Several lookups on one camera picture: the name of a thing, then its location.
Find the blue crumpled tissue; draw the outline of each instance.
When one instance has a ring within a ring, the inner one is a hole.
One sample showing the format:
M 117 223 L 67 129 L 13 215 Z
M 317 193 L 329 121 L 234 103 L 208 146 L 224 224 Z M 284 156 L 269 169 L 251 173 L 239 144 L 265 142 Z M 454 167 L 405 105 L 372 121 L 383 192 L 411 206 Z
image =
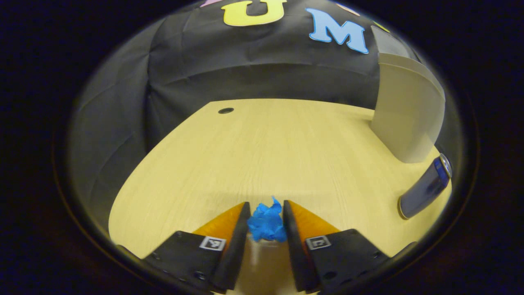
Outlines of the blue crumpled tissue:
M 286 241 L 286 231 L 279 215 L 282 206 L 274 196 L 272 198 L 274 203 L 271 207 L 260 203 L 253 216 L 247 220 L 247 226 L 255 241 L 260 239 Z

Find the wooden table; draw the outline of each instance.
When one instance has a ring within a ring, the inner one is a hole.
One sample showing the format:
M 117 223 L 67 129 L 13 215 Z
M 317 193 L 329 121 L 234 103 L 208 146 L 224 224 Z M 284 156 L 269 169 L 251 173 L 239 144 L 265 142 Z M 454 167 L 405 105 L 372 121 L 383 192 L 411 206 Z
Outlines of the wooden table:
M 233 112 L 220 114 L 224 108 Z M 440 215 L 451 184 L 404 220 L 398 197 L 439 156 L 397 160 L 370 129 L 373 110 L 337 103 L 245 99 L 210 102 L 165 137 L 120 190 L 109 219 L 114 243 L 146 257 L 176 230 L 194 231 L 248 201 L 289 199 L 340 230 L 356 228 L 393 256 Z M 248 239 L 228 294 L 294 294 L 287 244 Z

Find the metal can lid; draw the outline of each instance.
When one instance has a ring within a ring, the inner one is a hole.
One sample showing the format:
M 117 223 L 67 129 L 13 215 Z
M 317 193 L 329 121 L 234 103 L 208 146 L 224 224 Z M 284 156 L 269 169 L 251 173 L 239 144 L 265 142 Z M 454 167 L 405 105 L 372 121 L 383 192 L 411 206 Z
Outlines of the metal can lid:
M 451 178 L 451 164 L 450 161 L 447 160 L 446 156 L 443 153 L 440 153 L 440 161 L 442 162 L 442 165 L 444 166 L 444 169 L 446 170 L 447 175 Z

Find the blue letter m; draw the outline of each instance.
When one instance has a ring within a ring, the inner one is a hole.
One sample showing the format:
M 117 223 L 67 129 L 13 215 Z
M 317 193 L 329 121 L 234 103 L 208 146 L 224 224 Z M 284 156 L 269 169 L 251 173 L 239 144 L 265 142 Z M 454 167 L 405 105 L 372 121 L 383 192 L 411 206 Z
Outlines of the blue letter m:
M 350 40 L 346 43 L 347 46 L 358 52 L 364 54 L 369 53 L 364 42 L 364 28 L 356 23 L 345 22 L 342 26 L 331 17 L 331 15 L 313 8 L 306 8 L 305 11 L 313 15 L 313 26 L 315 31 L 309 34 L 313 40 L 322 42 L 331 42 L 331 37 L 328 36 L 328 30 L 335 38 L 338 44 L 344 43 L 349 36 Z

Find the blue can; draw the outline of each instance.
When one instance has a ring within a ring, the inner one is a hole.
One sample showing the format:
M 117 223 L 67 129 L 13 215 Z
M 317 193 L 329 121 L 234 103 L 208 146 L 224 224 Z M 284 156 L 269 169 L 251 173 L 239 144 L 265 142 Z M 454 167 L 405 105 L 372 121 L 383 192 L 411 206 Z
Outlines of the blue can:
M 444 154 L 435 158 L 420 179 L 398 200 L 400 215 L 411 218 L 428 207 L 447 187 L 451 165 Z

